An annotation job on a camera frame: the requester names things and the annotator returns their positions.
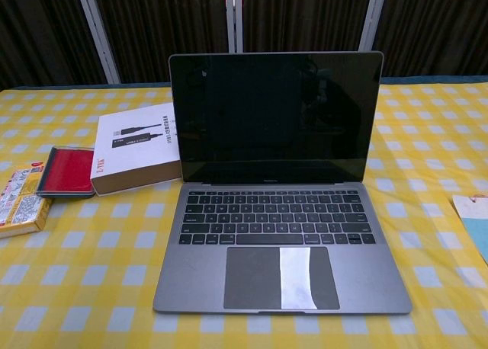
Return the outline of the grey laptop computer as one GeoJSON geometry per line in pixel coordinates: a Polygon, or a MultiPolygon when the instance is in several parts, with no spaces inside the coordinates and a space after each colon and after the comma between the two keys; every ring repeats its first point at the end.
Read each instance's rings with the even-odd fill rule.
{"type": "Polygon", "coordinates": [[[378,51],[169,58],[183,184],[157,312],[404,315],[364,186],[378,51]]]}

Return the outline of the red ink pad case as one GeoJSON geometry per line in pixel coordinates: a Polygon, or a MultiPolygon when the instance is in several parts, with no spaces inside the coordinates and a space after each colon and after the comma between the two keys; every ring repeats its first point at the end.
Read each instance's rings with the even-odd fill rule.
{"type": "Polygon", "coordinates": [[[38,184],[36,195],[44,198],[89,198],[93,148],[54,146],[38,184]]]}

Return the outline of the yellow checkered tablecloth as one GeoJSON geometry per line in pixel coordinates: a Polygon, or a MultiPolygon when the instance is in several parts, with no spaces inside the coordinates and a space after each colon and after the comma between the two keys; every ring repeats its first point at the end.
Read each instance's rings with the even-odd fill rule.
{"type": "Polygon", "coordinates": [[[364,183],[409,315],[155,313],[173,181],[56,201],[1,239],[0,349],[488,349],[488,265],[451,202],[488,195],[488,80],[382,86],[364,183]]]}

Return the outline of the yellow printed carton box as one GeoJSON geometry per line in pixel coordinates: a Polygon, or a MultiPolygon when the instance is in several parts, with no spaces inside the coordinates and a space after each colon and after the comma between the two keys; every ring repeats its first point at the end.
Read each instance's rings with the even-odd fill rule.
{"type": "Polygon", "coordinates": [[[33,162],[15,170],[0,194],[0,239],[40,232],[51,199],[37,195],[45,164],[33,162]]]}

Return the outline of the white and teal paper bag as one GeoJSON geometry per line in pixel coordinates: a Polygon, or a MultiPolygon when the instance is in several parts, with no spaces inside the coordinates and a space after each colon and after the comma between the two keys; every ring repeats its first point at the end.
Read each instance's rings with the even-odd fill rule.
{"type": "Polygon", "coordinates": [[[453,195],[452,200],[464,228],[488,265],[488,194],[453,195]]]}

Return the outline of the white metal frame post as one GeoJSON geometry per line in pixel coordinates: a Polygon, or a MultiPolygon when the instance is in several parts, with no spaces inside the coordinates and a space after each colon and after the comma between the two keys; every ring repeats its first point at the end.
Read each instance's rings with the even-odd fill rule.
{"type": "Polygon", "coordinates": [[[243,53],[242,0],[225,0],[228,51],[243,53]]]}
{"type": "Polygon", "coordinates": [[[119,85],[120,76],[96,0],[80,0],[85,18],[109,85],[119,85]]]}
{"type": "Polygon", "coordinates": [[[372,50],[383,6],[384,0],[369,0],[358,51],[372,50]]]}

